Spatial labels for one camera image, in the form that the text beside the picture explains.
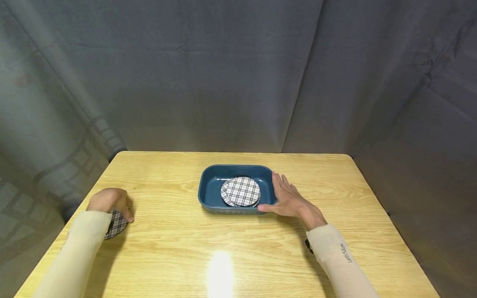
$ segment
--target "arm sleeve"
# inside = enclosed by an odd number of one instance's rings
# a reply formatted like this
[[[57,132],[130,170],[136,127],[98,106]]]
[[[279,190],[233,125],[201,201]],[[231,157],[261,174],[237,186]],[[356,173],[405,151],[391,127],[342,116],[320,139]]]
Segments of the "arm sleeve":
[[[319,226],[306,233],[337,298],[374,298],[378,294],[352,257],[341,233],[333,225]]]
[[[111,214],[99,211],[80,213],[73,222],[68,238],[33,298],[81,298]]]

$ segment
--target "right hand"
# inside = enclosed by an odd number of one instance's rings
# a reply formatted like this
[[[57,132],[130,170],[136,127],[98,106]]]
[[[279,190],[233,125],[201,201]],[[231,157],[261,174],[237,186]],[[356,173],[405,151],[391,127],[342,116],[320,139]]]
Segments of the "right hand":
[[[273,212],[282,216],[299,218],[308,230],[327,224],[321,211],[303,198],[297,188],[288,182],[285,175],[272,173],[273,188],[277,203],[274,205],[261,204],[259,211]]]
[[[134,221],[134,216],[127,206],[127,191],[121,188],[109,187],[93,195],[86,210],[110,213],[113,208],[121,212],[128,222]]]

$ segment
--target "wooden table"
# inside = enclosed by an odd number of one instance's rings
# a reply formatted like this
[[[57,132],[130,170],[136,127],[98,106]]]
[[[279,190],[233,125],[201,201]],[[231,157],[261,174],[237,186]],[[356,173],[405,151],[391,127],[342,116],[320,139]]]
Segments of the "wooden table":
[[[286,174],[334,223],[381,297],[437,297],[353,160],[342,154],[121,152],[85,201],[121,187],[135,222],[104,241],[86,297],[334,297],[294,218],[214,215],[197,200],[212,164],[261,164]],[[71,220],[16,297],[31,297]]]

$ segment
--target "checkered pattern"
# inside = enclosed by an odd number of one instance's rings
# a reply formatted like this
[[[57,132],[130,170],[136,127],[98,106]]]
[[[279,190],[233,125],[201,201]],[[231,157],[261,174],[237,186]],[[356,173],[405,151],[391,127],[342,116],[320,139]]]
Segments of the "checkered pattern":
[[[106,236],[104,236],[105,240],[113,238],[117,234],[121,233],[121,231],[127,226],[127,220],[124,218],[121,212],[114,209],[112,214],[113,218],[109,224],[108,232],[106,233]]]
[[[255,207],[260,201],[260,187],[248,177],[227,180],[220,194],[224,202],[230,206]]]

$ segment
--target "gray fabric backdrop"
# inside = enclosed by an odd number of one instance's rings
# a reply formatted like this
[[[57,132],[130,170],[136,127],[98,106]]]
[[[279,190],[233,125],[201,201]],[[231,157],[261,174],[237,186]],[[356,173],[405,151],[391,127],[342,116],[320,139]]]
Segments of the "gray fabric backdrop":
[[[439,293],[470,296],[476,5],[2,0],[0,297],[125,148],[351,154]]]

